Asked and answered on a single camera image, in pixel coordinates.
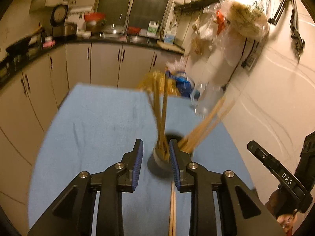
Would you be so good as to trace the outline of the person's right hand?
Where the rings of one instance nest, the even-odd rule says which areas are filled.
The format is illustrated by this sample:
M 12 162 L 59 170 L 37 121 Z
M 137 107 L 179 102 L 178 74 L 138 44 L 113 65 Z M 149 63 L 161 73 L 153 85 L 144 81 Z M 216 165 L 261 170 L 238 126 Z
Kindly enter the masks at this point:
M 281 190 L 277 189 L 270 195 L 269 201 L 264 206 L 275 217 L 286 235 L 293 235 L 292 231 L 297 221 L 297 215 L 294 215 L 292 211 L 285 211 L 284 214 L 278 215 L 283 200 L 285 200 L 285 194 L 282 194 Z

